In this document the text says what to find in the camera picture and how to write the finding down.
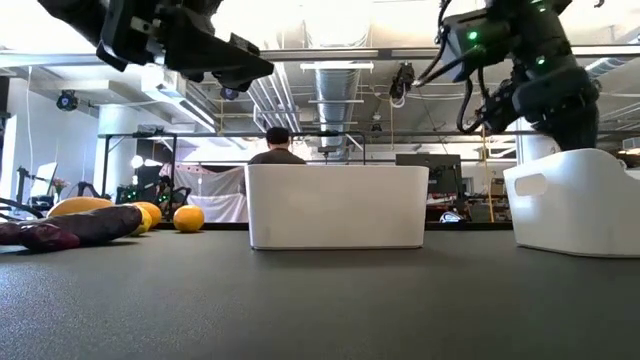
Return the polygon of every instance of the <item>yellow ball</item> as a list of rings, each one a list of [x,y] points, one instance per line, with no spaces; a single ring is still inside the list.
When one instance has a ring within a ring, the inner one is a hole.
[[[160,211],[160,208],[156,205],[150,202],[137,202],[133,204],[137,207],[147,210],[149,215],[151,215],[151,229],[156,227],[160,223],[160,221],[162,221],[162,211]]]
[[[180,232],[198,232],[204,225],[204,212],[197,206],[185,205],[173,214],[173,225]]]
[[[136,231],[131,233],[130,236],[139,236],[144,234],[149,231],[149,228],[151,227],[151,215],[149,215],[149,212],[141,207],[138,207],[138,210],[140,210],[140,213],[142,214],[142,222],[140,222],[140,226],[138,226]]]
[[[51,210],[48,217],[77,214],[85,211],[103,209],[113,206],[109,200],[92,197],[74,197],[60,201]]]

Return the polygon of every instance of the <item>computer screen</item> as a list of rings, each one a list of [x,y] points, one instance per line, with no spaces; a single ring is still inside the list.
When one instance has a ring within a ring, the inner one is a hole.
[[[463,191],[460,155],[396,154],[396,165],[428,167],[429,194]]]

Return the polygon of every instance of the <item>white plastic bin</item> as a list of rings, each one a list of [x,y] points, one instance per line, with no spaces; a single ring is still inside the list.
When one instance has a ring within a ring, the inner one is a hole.
[[[253,248],[423,244],[425,167],[251,165],[245,171]]]
[[[516,242],[584,256],[640,256],[640,182],[597,149],[504,171]]]

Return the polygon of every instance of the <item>dark gray table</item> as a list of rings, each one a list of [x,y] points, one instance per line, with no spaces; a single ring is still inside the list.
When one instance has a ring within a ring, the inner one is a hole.
[[[256,252],[245,232],[0,254],[0,359],[638,359],[640,262],[429,232]]]

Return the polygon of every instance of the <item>purple eggplant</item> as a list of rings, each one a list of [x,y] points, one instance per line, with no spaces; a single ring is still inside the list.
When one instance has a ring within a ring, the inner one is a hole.
[[[142,213],[137,206],[123,205],[25,221],[20,225],[54,225],[75,234],[82,246],[97,246],[131,234],[141,222]]]
[[[15,223],[0,224],[0,246],[20,245],[18,236],[20,235],[20,225]]]
[[[80,239],[73,233],[51,224],[26,225],[20,230],[20,245],[35,252],[73,249]]]

